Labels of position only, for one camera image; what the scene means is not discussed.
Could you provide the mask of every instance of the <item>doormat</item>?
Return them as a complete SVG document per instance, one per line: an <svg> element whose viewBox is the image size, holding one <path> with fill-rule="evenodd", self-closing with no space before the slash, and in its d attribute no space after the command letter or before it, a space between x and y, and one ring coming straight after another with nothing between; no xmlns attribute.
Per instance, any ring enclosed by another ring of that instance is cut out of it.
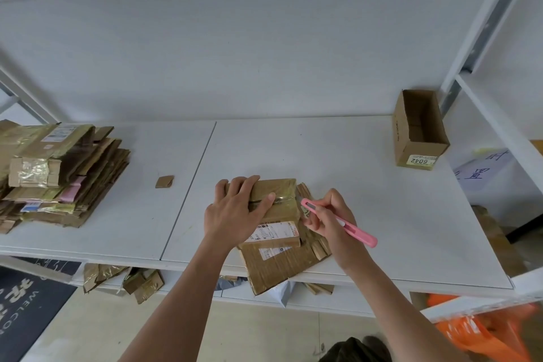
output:
<svg viewBox="0 0 543 362"><path fill-rule="evenodd" d="M73 275L80 263L66 260L19 258ZM0 267L0 361L19 362L75 286Z"/></svg>

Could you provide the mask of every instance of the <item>pink box cutter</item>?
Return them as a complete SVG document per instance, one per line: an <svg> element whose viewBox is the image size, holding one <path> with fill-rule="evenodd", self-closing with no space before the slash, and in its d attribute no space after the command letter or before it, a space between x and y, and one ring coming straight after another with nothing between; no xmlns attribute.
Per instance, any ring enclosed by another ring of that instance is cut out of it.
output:
<svg viewBox="0 0 543 362"><path fill-rule="evenodd" d="M315 212L315 205L312 201L310 201L307 198L303 198L300 204L306 208L308 211ZM335 215L337 221L341 226L343 226L343 229L347 232L347 234L351 235L353 238L358 239L360 242L368 245L369 247L376 247L377 246L377 238L373 235L370 235L367 232L364 232L362 229L357 228L352 223L347 222L345 219L342 219L338 215Z"/></svg>

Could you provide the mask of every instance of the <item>hand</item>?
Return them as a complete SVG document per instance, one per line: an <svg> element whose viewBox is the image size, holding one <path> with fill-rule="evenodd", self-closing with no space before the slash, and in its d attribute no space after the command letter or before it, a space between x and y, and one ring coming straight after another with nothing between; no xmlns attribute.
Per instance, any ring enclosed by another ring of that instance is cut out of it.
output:
<svg viewBox="0 0 543 362"><path fill-rule="evenodd" d="M275 194L270 193L255 210L249 212L249 195L259 179L258 175L248 179L237 177L232 180L228 194L225 194L228 180L220 180L215 185L215 201L205 210L204 232L207 239L224 247L227 253L252 235L273 205Z"/></svg>
<svg viewBox="0 0 543 362"><path fill-rule="evenodd" d="M333 257L338 265L349 274L356 267L370 265L373 261L364 244L348 235L337 222L335 215L356 225L351 209L345 204L343 196L330 189L322 199L313 201L316 214L309 214L303 224L328 241Z"/></svg>

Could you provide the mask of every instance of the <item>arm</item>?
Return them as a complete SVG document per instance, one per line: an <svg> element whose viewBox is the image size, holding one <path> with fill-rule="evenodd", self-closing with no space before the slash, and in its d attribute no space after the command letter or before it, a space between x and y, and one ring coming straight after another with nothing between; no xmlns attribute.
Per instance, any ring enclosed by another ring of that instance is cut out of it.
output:
<svg viewBox="0 0 543 362"><path fill-rule="evenodd" d="M177 283L143 325L119 362L196 361L214 287L228 253L256 229L275 194L249 213L249 194L259 176L227 180L215 187L204 216L205 236Z"/></svg>
<svg viewBox="0 0 543 362"><path fill-rule="evenodd" d="M331 189L315 201L317 215L306 226L323 235L338 265L355 282L375 313L384 335L402 362L464 362L465 355L417 311L371 259L364 245L350 237L334 214L356 224L343 197Z"/></svg>

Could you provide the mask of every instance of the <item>tiled floor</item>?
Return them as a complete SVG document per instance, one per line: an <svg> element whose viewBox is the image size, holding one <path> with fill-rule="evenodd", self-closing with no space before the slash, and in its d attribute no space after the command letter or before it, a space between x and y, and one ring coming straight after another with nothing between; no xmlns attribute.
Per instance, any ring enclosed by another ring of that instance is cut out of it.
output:
<svg viewBox="0 0 543 362"><path fill-rule="evenodd" d="M116 361L161 302L78 289L22 362ZM350 336L378 331L373 318L214 302L199 362L314 362Z"/></svg>

